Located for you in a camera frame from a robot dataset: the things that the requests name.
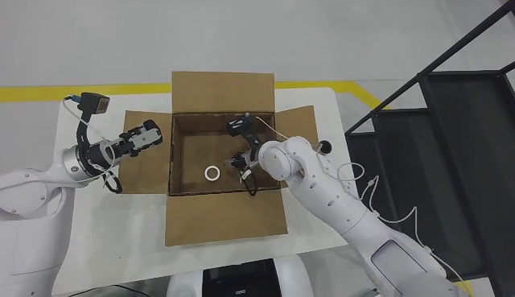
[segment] yellow floor line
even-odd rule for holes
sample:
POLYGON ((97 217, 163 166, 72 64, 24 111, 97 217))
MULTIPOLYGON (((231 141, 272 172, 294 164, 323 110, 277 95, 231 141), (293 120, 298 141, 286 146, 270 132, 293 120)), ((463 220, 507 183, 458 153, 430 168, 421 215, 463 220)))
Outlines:
POLYGON ((476 294, 474 294, 474 290, 472 289, 472 284, 469 281, 465 281, 464 283, 455 283, 455 285, 465 291, 468 291, 470 297, 476 297, 476 294))
MULTIPOLYGON (((355 81, 279 81, 277 89, 328 87, 335 93, 351 93, 371 108, 380 104, 379 99, 358 85, 355 81)), ((83 91, 103 95, 127 95, 142 93, 170 93, 170 83, 123 84, 123 85, 69 85, 42 87, 2 87, 0 102, 60 101, 70 93, 83 91)))

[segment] cardboard box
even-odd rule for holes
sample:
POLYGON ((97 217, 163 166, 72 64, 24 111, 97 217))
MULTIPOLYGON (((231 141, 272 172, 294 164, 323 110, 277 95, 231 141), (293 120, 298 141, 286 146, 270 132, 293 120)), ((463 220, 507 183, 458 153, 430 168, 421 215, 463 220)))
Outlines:
MULTIPOLYGON (((274 75, 269 73, 173 72, 172 113, 126 112, 125 130, 154 119, 163 143, 124 160, 119 178, 125 194, 168 194, 165 245, 186 245, 286 234, 281 187, 257 171, 251 196, 236 169, 224 161, 248 143, 231 137, 225 124, 250 113, 286 136, 318 142, 312 106, 275 113, 274 75), (220 178, 204 178, 207 166, 220 178)), ((280 139, 258 120, 253 129, 263 142, 280 139)))

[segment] white cable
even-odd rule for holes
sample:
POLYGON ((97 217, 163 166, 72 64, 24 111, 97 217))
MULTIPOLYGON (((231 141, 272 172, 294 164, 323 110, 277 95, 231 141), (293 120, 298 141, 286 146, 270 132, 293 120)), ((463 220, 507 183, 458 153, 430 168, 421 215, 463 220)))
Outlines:
POLYGON ((113 154, 113 161, 111 163, 111 165, 109 166, 109 168, 107 170, 105 170, 103 173, 101 173, 100 175, 97 175, 97 176, 94 176, 94 177, 90 177, 88 179, 83 179, 81 181, 55 181, 55 180, 45 180, 45 179, 32 179, 32 180, 28 180, 28 181, 24 181, 24 182, 21 182, 21 183, 17 183, 17 184, 12 184, 12 185, 8 185, 8 186, 5 186, 3 188, 0 188, 0 190, 5 190, 7 188, 13 188, 13 187, 17 187, 17 186, 20 186, 20 185, 24 185, 24 184, 29 184, 29 183, 43 183, 43 184, 82 184, 83 182, 87 182, 87 181, 91 181, 91 180, 95 180, 95 179, 98 179, 100 177, 102 177, 103 175, 109 173, 109 171, 111 171, 114 167, 114 149, 113 147, 111 146, 111 144, 109 143, 109 141, 104 137, 102 136, 102 134, 96 130, 95 128, 93 128, 91 125, 89 125, 89 123, 85 122, 83 119, 81 119, 79 116, 75 115, 75 113, 73 113, 67 106, 66 104, 64 103, 66 100, 63 99, 61 101, 61 103, 63 104, 63 107, 71 114, 73 115, 73 117, 77 118, 79 121, 83 122, 87 127, 89 127, 93 133, 95 133, 97 136, 99 136, 100 138, 102 138, 103 140, 105 140, 106 142, 108 142, 108 146, 109 148, 111 149, 111 153, 113 154))
POLYGON ((360 178, 363 177, 363 175, 365 175, 365 168, 363 167, 363 165, 359 164, 359 163, 354 163, 354 162, 346 162, 346 163, 343 163, 340 165, 340 167, 338 167, 336 169, 336 176, 338 178, 338 180, 340 182, 350 182, 350 181, 356 181, 356 180, 359 180, 360 178), (340 178, 340 169, 344 166, 347 166, 347 165, 354 165, 354 166, 357 166, 359 168, 361 168, 361 174, 359 174, 358 176, 356 176, 355 178, 352 178, 352 179, 341 179, 340 178))
POLYGON ((264 120, 262 120, 260 117, 258 116, 254 116, 255 118, 259 119, 263 124, 265 124, 268 128, 270 128, 271 130, 273 130, 274 132, 276 132, 278 135, 282 136, 284 139, 288 139, 288 137, 286 137, 285 135, 279 133, 278 131, 276 131, 272 126, 268 125, 264 120))
POLYGON ((367 184, 367 187, 365 188, 365 190, 363 191, 363 193, 361 193, 361 196, 359 197, 360 200, 363 200, 363 198, 365 197, 365 193, 369 190, 369 188, 372 187, 372 185, 373 185, 373 191, 375 191, 378 180, 379 180, 379 175, 376 175, 373 179, 371 179, 369 181, 369 183, 367 184))
MULTIPOLYGON (((257 119, 259 119, 263 124, 265 124, 266 126, 268 126, 268 128, 270 128, 271 130, 273 130, 274 132, 276 132, 277 134, 283 136, 285 139, 288 139, 288 137, 286 137, 285 135, 279 133, 278 131, 276 131, 274 128, 272 128, 272 126, 268 125, 264 120, 262 120, 260 117, 256 117, 257 119)), ((365 168, 363 167, 363 165, 359 164, 359 163, 354 163, 354 162, 347 162, 347 163, 343 163, 340 165, 340 167, 338 167, 336 169, 336 177, 334 177, 333 175, 331 175, 325 168, 325 166, 323 165, 322 163, 322 159, 320 159, 320 153, 319 153, 319 150, 316 152, 316 157, 317 159, 319 160, 319 163, 320 165, 322 165, 322 171, 331 176, 333 179, 337 179, 339 180, 341 183, 343 182, 349 182, 349 181, 355 181, 355 180, 358 180, 360 179, 364 174, 365 174, 365 168), (359 174, 357 177, 353 178, 353 179, 341 179, 340 178, 340 169, 346 165, 356 165, 358 167, 361 168, 361 174, 359 174)), ((376 175, 373 179, 371 179, 371 181, 373 182, 373 190, 372 190, 372 193, 370 194, 370 199, 369 199, 369 207, 370 209, 372 210, 372 212, 376 213, 377 214, 377 218, 383 222, 386 222, 386 223, 390 223, 390 224, 395 224, 395 223, 401 223, 403 221, 406 221, 408 218, 411 217, 412 214, 415 215, 415 237, 419 243, 419 245, 422 246, 422 248, 427 248, 429 251, 430 251, 430 255, 433 256, 433 258, 435 258, 436 260, 440 261, 442 264, 444 264, 447 268, 449 268, 449 270, 451 270, 455 275, 456 277, 458 277, 458 279, 460 280, 460 282, 463 284, 463 287, 465 287, 465 292, 467 293, 467 295, 469 297, 471 297, 471 293, 470 291, 468 291, 468 288, 467 286, 465 285, 465 281, 461 278, 461 276, 458 274, 458 272, 456 270, 454 270, 454 268, 452 268, 451 266, 449 266, 448 263, 446 263, 444 260, 442 260, 440 257, 438 257, 436 254, 434 254, 431 249, 427 246, 427 245, 424 245, 422 243, 422 241, 420 240, 420 237, 418 236, 418 209, 416 206, 414 206, 410 213, 408 213, 408 215, 406 215, 405 217, 403 217, 402 219, 400 220, 397 220, 397 221, 390 221, 390 220, 386 220, 385 218, 381 217, 381 215, 379 215, 379 212, 374 210, 374 208, 372 207, 372 198, 373 198, 373 195, 374 193, 376 192, 376 188, 377 188, 377 184, 379 183, 379 175, 376 175)), ((365 190, 363 191, 363 193, 361 193, 361 197, 358 197, 359 200, 362 200, 363 197, 365 196, 365 193, 369 190, 369 188, 371 187, 372 185, 371 184, 367 184, 367 187, 365 188, 365 190)))
MULTIPOLYGON (((390 221, 390 220, 386 220, 385 218, 381 217, 381 215, 379 215, 379 212, 377 212, 376 210, 373 209, 372 207, 372 198, 373 198, 373 195, 374 193, 376 192, 376 188, 377 188, 377 184, 379 183, 379 175, 376 175, 376 177, 374 177, 372 179, 372 181, 374 182, 374 187, 373 187, 373 190, 372 190, 372 194, 370 194, 370 199, 369 199, 369 207, 370 209, 372 210, 372 212, 375 212, 377 214, 377 218, 383 222, 386 222, 386 223, 390 223, 390 224, 394 224, 394 223, 401 223, 403 221, 406 221, 409 217, 411 217, 412 214, 415 215, 415 238, 417 239, 419 245, 424 248, 424 249, 428 249, 429 250, 429 254, 435 258, 436 260, 438 260, 439 262, 441 262, 444 266, 446 266, 450 271, 452 271, 456 277, 458 277, 458 279, 460 280, 460 282, 463 284, 463 287, 465 289, 465 292, 467 293, 467 295, 470 297, 472 296, 470 291, 468 291, 468 287, 467 285, 465 285, 465 281, 461 278, 461 276, 458 274, 458 272, 456 270, 454 270, 454 268, 452 268, 448 263, 446 263, 444 260, 442 260, 440 257, 438 257, 435 253, 433 253, 433 251, 431 250, 431 248, 429 248, 427 245, 424 245, 422 243, 422 240, 420 240, 420 237, 418 236, 418 209, 416 206, 414 206, 412 209, 411 209, 411 212, 408 213, 407 216, 403 217, 402 219, 400 220, 397 220, 397 221, 390 221)), ((361 196, 361 198, 363 198, 363 196, 365 195, 366 191, 369 189, 370 185, 368 184, 367 185, 367 188, 363 191, 363 194, 361 196)))

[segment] black metal staircase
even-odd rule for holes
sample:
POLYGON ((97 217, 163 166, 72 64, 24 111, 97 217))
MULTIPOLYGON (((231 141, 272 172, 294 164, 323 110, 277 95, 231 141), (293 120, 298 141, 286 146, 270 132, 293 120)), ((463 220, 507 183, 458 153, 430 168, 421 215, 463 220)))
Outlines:
MULTIPOLYGON (((515 61, 496 71, 433 71, 514 10, 509 0, 345 133, 351 160, 366 170, 357 187, 380 176, 373 207, 397 220, 417 206, 422 242, 462 277, 488 276, 507 297, 515 295, 515 93, 506 73, 515 61), (385 109, 417 83, 426 109, 385 109), (369 119, 374 132, 353 133, 369 119)), ((414 238, 414 218, 395 229, 414 238)))

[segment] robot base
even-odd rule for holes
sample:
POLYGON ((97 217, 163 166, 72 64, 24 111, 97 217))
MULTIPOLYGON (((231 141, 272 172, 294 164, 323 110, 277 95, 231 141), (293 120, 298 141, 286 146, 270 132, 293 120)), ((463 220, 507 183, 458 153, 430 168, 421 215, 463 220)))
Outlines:
POLYGON ((167 297, 313 297, 302 259, 294 254, 171 276, 167 297))

